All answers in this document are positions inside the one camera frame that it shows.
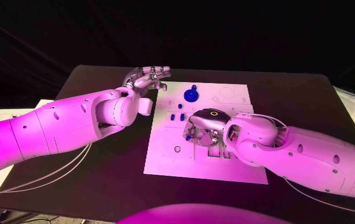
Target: blue knob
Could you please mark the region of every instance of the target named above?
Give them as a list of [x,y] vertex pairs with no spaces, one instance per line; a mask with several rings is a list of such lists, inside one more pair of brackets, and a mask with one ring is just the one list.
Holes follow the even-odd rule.
[[184,98],[191,103],[198,100],[196,85],[192,85],[192,88],[185,92]]

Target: white platform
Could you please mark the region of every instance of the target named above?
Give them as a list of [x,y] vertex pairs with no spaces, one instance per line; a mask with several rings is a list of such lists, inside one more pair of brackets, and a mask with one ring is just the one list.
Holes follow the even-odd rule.
[[[267,184],[264,167],[246,165],[224,150],[222,142],[205,148],[191,144],[182,137],[189,116],[204,108],[222,110],[230,116],[235,116],[237,112],[254,113],[247,85],[165,83],[168,91],[159,91],[158,94],[145,174]],[[192,85],[196,85],[199,99],[189,103],[184,93]]]

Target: hole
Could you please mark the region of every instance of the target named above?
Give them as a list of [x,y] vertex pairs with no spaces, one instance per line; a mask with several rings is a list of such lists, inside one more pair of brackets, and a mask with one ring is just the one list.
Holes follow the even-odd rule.
[[335,157],[334,157],[334,163],[338,164],[339,162],[341,162],[341,158],[339,158],[338,155],[335,155]]
[[82,104],[80,107],[81,107],[82,112],[87,113],[87,106],[85,106],[85,104]]
[[303,152],[303,145],[299,144],[299,147],[298,147],[298,152],[302,153]]
[[57,120],[59,120],[59,115],[58,115],[57,112],[54,112],[54,118],[55,118]]

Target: black table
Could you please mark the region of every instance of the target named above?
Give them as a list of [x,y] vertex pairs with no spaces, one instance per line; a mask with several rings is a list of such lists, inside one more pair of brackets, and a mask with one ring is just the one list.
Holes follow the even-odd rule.
[[[130,70],[78,66],[57,99],[117,88]],[[323,75],[172,69],[166,81],[247,84],[256,113],[355,144],[354,122]],[[153,101],[156,96],[158,91],[147,95]],[[93,144],[85,160],[65,178],[36,190],[0,194],[0,208],[119,221],[153,207],[196,202],[238,207],[295,223],[355,222],[355,213],[309,199],[270,171],[269,185],[143,174],[152,122],[153,113],[139,115],[130,127]],[[2,189],[51,173],[80,151],[19,163]],[[296,186],[321,200],[355,209],[354,198]]]

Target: robotic hand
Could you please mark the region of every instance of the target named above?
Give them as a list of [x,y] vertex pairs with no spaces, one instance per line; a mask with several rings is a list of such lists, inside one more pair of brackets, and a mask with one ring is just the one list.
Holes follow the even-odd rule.
[[143,98],[160,83],[169,67],[136,68],[123,86],[54,101],[31,113],[0,121],[0,169],[36,156],[72,151],[150,115],[153,102]]
[[207,147],[224,142],[250,166],[264,166],[313,190],[355,197],[355,145],[322,133],[277,127],[274,121],[259,114],[230,117],[204,109],[189,117],[184,138]]

